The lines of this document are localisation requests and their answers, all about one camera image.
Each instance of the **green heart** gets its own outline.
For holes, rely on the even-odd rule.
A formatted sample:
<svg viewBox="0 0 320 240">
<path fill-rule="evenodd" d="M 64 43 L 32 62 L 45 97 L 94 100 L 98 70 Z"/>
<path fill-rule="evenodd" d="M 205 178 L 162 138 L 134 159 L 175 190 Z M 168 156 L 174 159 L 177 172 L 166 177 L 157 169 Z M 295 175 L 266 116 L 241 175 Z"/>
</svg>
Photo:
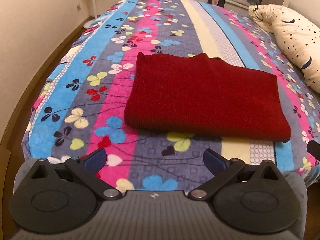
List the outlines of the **green heart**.
<svg viewBox="0 0 320 240">
<path fill-rule="evenodd" d="M 73 139 L 72 142 L 71 142 L 70 149 L 71 149 L 71 150 L 78 150 L 78 149 L 80 149 L 80 148 L 83 147 L 83 146 L 84 146 L 83 140 L 80 140 L 80 139 L 78 139 L 78 138 L 75 138 L 75 139 Z"/>
</svg>

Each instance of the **gray gripper base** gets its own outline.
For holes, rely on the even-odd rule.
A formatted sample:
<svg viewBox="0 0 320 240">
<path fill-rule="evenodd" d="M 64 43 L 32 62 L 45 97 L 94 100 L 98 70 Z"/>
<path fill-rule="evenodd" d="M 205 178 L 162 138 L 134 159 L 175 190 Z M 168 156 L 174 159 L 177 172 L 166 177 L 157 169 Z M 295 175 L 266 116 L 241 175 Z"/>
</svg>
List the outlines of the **gray gripper base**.
<svg viewBox="0 0 320 240">
<path fill-rule="evenodd" d="M 20 230 L 12 240 L 298 240 L 291 232 L 250 235 L 222 223 L 208 204 L 182 191 L 128 191 L 105 201 L 83 226 L 57 235 Z"/>
</svg>

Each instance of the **folded red sweater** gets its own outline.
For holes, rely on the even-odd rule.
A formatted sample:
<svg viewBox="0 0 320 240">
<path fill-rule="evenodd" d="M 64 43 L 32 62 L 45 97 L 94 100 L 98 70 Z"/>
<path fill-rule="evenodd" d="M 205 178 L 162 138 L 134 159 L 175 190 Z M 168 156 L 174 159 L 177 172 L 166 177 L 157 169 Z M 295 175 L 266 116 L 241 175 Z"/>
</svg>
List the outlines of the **folded red sweater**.
<svg viewBox="0 0 320 240">
<path fill-rule="evenodd" d="M 133 128 L 214 137 L 291 137 L 275 75 L 205 53 L 184 58 L 140 52 L 124 121 Z"/>
</svg>

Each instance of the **black heart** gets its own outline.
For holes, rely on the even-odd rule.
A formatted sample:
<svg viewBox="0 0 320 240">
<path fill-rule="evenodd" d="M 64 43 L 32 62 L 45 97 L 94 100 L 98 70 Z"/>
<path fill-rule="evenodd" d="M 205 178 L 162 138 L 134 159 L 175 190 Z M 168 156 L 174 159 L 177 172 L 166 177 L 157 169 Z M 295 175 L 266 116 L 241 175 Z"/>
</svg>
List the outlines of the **black heart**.
<svg viewBox="0 0 320 240">
<path fill-rule="evenodd" d="M 170 156 L 174 155 L 174 147 L 168 146 L 165 150 L 161 152 L 162 156 Z"/>
</svg>

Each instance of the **striped bedspread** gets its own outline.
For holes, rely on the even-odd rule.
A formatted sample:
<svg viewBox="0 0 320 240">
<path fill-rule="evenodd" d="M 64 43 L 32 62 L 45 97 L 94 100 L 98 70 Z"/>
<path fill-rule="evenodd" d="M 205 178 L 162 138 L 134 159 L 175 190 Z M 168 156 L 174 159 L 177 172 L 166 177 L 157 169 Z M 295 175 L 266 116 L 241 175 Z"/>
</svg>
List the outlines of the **striped bedspread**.
<svg viewBox="0 0 320 240">
<path fill-rule="evenodd" d="M 140 51 L 181 57 L 205 52 L 276 75 L 291 140 L 209 138 L 128 127 L 123 112 Z M 318 161 L 306 150 L 309 140 L 320 137 L 320 106 L 299 75 L 247 16 L 193 0 L 122 0 L 83 33 L 48 77 L 23 138 L 24 155 L 60 163 L 103 147 L 108 162 L 98 176 L 119 190 L 189 191 L 212 177 L 202 160 L 203 151 L 211 148 L 248 164 L 271 159 L 281 172 L 295 171 L 309 185 L 320 173 Z"/>
</svg>

